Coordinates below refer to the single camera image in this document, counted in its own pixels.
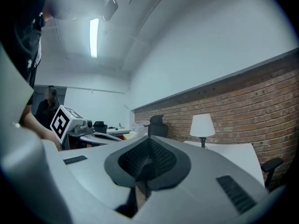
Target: chair armrest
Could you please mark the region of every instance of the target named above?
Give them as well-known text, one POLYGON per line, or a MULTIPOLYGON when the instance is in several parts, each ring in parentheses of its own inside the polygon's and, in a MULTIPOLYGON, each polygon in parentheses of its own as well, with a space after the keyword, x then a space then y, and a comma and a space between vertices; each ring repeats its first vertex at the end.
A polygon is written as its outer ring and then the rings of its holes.
POLYGON ((265 173, 268 173, 274 169, 276 169, 278 166, 280 166, 284 161, 281 158, 274 158, 271 159, 269 161, 266 161, 266 163, 264 163, 261 166, 262 171, 264 171, 265 173))

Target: white box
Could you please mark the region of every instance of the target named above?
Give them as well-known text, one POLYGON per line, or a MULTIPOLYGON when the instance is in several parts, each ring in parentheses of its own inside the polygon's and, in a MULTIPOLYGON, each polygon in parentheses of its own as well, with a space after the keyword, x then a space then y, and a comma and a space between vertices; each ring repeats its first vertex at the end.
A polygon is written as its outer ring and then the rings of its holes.
POLYGON ((83 125, 84 118, 73 109, 60 105, 50 124, 51 130, 62 144, 67 132, 73 130, 76 125, 83 125))

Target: lamp shade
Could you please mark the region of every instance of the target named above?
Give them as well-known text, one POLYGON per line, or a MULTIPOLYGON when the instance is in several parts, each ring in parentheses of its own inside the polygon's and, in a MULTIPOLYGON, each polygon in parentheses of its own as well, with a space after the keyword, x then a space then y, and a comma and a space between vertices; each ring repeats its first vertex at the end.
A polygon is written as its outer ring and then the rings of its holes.
POLYGON ((195 137, 209 137, 215 134, 210 114, 194 115, 190 135, 195 137))

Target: woman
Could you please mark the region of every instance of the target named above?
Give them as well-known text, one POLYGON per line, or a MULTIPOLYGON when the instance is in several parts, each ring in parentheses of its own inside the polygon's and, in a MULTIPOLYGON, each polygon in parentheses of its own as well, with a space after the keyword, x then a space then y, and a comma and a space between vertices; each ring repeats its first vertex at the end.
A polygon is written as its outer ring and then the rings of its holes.
POLYGON ((59 108, 57 90, 53 85, 49 85, 45 92, 45 100, 42 101, 36 111, 36 119, 44 127, 50 129, 50 124, 59 108))

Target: black office chair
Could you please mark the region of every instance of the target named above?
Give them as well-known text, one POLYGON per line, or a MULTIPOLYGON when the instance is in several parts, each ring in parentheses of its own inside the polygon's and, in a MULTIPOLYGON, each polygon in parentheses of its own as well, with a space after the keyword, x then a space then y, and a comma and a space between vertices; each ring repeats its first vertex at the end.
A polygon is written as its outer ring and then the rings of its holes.
POLYGON ((107 125, 104 125, 103 121, 95 121, 93 128, 95 132, 107 133, 107 125))
POLYGON ((280 166, 283 162, 284 161, 281 158, 274 158, 274 159, 271 159, 269 161, 266 161, 266 163, 264 163, 261 166, 262 171, 265 172, 265 173, 268 173, 267 179, 266 179, 266 182, 265 182, 265 187, 269 186, 275 169, 278 166, 280 166))
POLYGON ((144 127, 149 127, 148 135, 155 135, 167 138, 168 126, 163 124, 163 114, 154 115, 150 118, 149 125, 144 125, 144 127))

